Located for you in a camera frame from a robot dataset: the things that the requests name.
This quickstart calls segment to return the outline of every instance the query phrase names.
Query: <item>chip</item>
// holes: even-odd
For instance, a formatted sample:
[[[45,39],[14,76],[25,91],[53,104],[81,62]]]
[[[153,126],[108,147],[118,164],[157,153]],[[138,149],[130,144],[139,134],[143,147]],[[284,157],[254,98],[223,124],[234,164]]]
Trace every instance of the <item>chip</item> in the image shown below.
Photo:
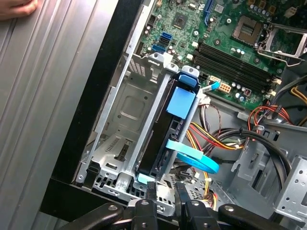
[[[223,10],[224,10],[224,7],[221,6],[221,5],[219,5],[219,4],[216,4],[216,7],[215,7],[214,10],[215,10],[216,12],[218,12],[218,13],[222,13]]]
[[[188,17],[177,12],[173,20],[173,26],[178,29],[183,29],[186,26]]]

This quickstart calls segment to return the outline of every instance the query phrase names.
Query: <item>black wire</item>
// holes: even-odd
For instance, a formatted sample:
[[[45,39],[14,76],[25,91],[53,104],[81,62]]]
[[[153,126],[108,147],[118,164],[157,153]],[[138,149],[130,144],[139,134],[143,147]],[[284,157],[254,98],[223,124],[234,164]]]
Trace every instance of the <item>black wire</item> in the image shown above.
[[[294,80],[293,82],[285,85],[284,87],[282,87],[278,93],[276,94],[276,96],[273,98],[272,102],[270,103],[270,105],[276,105],[277,101],[286,93],[288,92],[289,90],[291,90],[293,87],[297,86],[297,85],[301,85],[301,84],[304,84],[306,83],[307,81],[307,75],[297,79],[297,80]],[[267,110],[265,113],[264,113],[264,116],[262,116],[259,121],[258,121],[258,124],[260,124],[261,122],[263,122],[263,120],[268,116],[268,114],[270,114],[271,111],[270,110]]]

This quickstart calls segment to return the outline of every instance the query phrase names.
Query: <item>white connector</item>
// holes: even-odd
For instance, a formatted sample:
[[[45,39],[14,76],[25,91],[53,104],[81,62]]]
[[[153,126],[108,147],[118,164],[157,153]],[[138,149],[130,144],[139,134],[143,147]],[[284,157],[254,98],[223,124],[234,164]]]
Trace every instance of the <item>white connector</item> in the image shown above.
[[[200,173],[199,173],[199,172],[196,172],[195,175],[194,175],[194,177],[198,179],[198,178],[200,177]]]

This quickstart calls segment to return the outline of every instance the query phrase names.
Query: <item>metal bracket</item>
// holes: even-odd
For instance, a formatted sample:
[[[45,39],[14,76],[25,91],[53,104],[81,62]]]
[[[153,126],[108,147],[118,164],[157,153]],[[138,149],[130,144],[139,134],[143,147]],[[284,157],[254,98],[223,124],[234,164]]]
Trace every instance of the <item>metal bracket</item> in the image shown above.
[[[307,159],[297,156],[275,204],[277,213],[300,222],[307,221]]]
[[[279,30],[285,30],[287,33],[294,33],[294,34],[302,35],[301,41],[300,41],[294,55],[284,53],[281,50],[278,50],[278,51],[272,51],[271,50],[273,40],[274,40],[274,38],[275,38],[275,36],[276,36],[276,34],[278,33]],[[278,60],[278,61],[282,61],[282,62],[286,63],[286,65],[288,67],[297,66],[297,65],[301,64],[302,61],[305,61],[305,60],[301,59],[300,56],[302,56],[304,53],[307,52],[307,48],[306,48],[307,30],[302,30],[302,29],[297,29],[297,28],[290,27],[290,26],[271,23],[269,25],[267,31],[268,31],[268,35],[267,35],[266,39],[263,42],[260,43],[259,48],[258,48],[258,54],[265,56],[267,58],[272,58],[272,59],[275,59],[275,60]],[[293,65],[289,65],[288,61],[286,60],[287,58],[295,59],[298,62],[293,64]]]

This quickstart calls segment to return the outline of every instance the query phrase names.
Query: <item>red wire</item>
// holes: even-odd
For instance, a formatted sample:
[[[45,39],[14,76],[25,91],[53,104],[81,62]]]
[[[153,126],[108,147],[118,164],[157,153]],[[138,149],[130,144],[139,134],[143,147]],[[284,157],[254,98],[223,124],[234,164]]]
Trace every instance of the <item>red wire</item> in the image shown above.
[[[191,131],[190,131],[190,134],[191,134],[191,136],[193,137],[194,141],[196,142],[197,147],[199,148],[199,150],[201,150],[201,145],[200,145],[200,143],[198,142],[196,136],[195,136]]]
[[[191,129],[193,129],[198,135],[200,135],[202,138],[204,138],[206,141],[210,142],[211,144],[215,145],[215,146],[218,146],[218,147],[221,147],[221,145],[219,145],[218,143],[216,142],[213,142],[211,141],[210,139],[208,139],[206,136],[204,136],[202,133],[200,133],[196,128],[194,128],[193,126],[190,126]]]

